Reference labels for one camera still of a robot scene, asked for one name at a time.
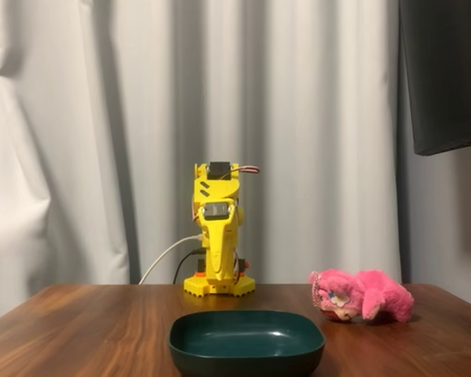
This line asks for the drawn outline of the yellow gripper body black servo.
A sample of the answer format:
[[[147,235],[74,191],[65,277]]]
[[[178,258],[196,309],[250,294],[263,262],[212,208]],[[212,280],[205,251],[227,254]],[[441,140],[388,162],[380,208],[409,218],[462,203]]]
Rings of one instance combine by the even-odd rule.
[[[199,226],[202,229],[234,229],[236,205],[233,200],[205,202],[199,209]]]

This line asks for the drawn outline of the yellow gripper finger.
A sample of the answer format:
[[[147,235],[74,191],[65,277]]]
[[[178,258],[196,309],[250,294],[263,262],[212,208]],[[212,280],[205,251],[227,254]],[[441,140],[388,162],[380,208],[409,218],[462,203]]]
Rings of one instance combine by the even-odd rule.
[[[233,280],[235,247],[226,226],[203,226],[203,246],[206,248],[206,278]]]

